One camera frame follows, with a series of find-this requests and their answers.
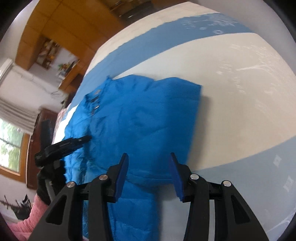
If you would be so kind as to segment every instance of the blue stripe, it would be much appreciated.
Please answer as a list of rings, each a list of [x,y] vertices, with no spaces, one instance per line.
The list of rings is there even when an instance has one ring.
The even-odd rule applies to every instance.
[[[164,23],[121,45],[99,62],[84,77],[70,109],[78,105],[84,95],[102,84],[107,76],[113,78],[163,51],[195,39],[248,32],[251,32],[249,28],[221,13]]]
[[[296,137],[293,137],[253,156],[195,173],[208,182],[231,181],[267,231],[285,218],[289,217],[287,221],[290,221],[291,213],[295,212],[295,147]],[[269,240],[277,240],[286,227],[284,222],[269,232]]]

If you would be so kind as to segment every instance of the curtain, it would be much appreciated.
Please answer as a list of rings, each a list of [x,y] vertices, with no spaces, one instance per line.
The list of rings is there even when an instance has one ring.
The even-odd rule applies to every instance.
[[[18,107],[0,98],[0,118],[32,135],[38,113]]]

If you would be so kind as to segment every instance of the white wall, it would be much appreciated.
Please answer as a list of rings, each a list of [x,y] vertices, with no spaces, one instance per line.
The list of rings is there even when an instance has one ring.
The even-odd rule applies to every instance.
[[[14,66],[0,85],[2,99],[34,111],[44,107],[59,112],[66,96],[57,87],[19,66]]]
[[[15,60],[20,38],[32,11],[38,2],[39,0],[33,0],[30,2],[14,19],[0,42],[1,57],[11,58],[13,61]]]
[[[76,61],[77,59],[78,58],[67,49],[60,48],[58,54],[56,55],[56,58],[51,63],[51,67],[49,69],[45,69],[39,64],[34,63],[29,69],[29,72],[39,77],[40,79],[43,79],[44,81],[50,83],[51,85],[59,87],[62,80],[57,77],[57,73],[59,72],[58,65],[67,64],[69,62],[71,63],[73,61]]]
[[[7,60],[7,58],[2,58],[0,56],[0,66],[2,66],[6,60]]]
[[[32,65],[32,67],[29,69],[29,72],[55,87],[59,87],[62,81],[56,76],[57,74],[56,69],[53,69],[53,68],[45,69],[37,63],[34,63]]]
[[[279,16],[263,0],[191,0],[224,13],[259,34],[296,74],[296,43]]]
[[[9,203],[16,204],[15,200],[19,202],[27,194],[30,201],[34,201],[36,191],[28,189],[25,183],[18,182],[3,175],[0,175],[0,183],[0,199],[5,200],[5,195]],[[14,212],[10,208],[7,209],[2,204],[0,204],[0,212],[7,220],[17,220]]]
[[[69,62],[71,63],[76,60],[78,60],[78,58],[74,54],[72,54],[67,49],[61,47],[58,54],[56,55],[56,58],[52,62],[52,68],[58,69],[59,64],[67,64]]]

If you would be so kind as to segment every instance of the black glove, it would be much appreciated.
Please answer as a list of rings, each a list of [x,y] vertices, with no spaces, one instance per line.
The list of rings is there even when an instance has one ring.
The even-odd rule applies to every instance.
[[[65,163],[64,161],[60,161],[60,167],[57,169],[54,169],[53,165],[47,165],[37,174],[37,194],[45,204],[50,205],[51,203],[45,180],[49,179],[52,182],[54,193],[57,195],[66,184],[65,173]]]

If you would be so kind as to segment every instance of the pink sleeve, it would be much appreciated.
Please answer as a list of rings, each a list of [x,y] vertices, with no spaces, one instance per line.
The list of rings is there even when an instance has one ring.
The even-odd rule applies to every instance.
[[[26,241],[47,208],[48,206],[36,195],[30,217],[18,223],[10,223],[8,226],[20,241]]]

